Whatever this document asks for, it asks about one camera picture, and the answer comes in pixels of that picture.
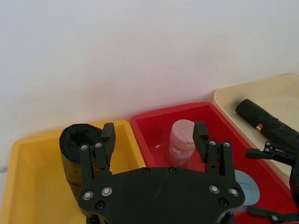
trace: red bin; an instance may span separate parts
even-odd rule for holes
[[[210,103],[178,105],[142,113],[131,118],[130,123],[136,141],[148,167],[171,166],[166,160],[169,135],[173,123],[180,119],[204,121],[211,139],[232,143],[235,169],[250,175],[260,189],[257,207],[282,213],[297,211],[288,187],[263,160],[246,159],[246,149],[250,148],[250,145]],[[204,167],[199,153],[195,150],[185,168],[204,171]],[[246,211],[235,214],[235,224],[268,223],[270,223],[268,219],[250,217]]]

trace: pink bottle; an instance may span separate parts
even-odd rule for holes
[[[193,129],[194,122],[190,120],[178,120],[172,125],[166,159],[173,166],[185,166],[191,159],[195,150]]]

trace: jar lid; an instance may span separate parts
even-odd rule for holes
[[[194,147],[193,130],[193,121],[178,120],[172,125],[170,138],[174,144],[181,147]]]

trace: wall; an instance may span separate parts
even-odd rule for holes
[[[14,141],[299,71],[297,0],[0,3],[0,168]]]

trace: black trash bag roll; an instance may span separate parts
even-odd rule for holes
[[[90,146],[100,141],[102,129],[89,124],[75,124],[64,129],[59,138],[60,152],[65,178],[71,187],[76,200],[82,187],[82,169],[80,164],[79,146],[86,143]],[[93,162],[94,177],[99,172],[96,162]]]

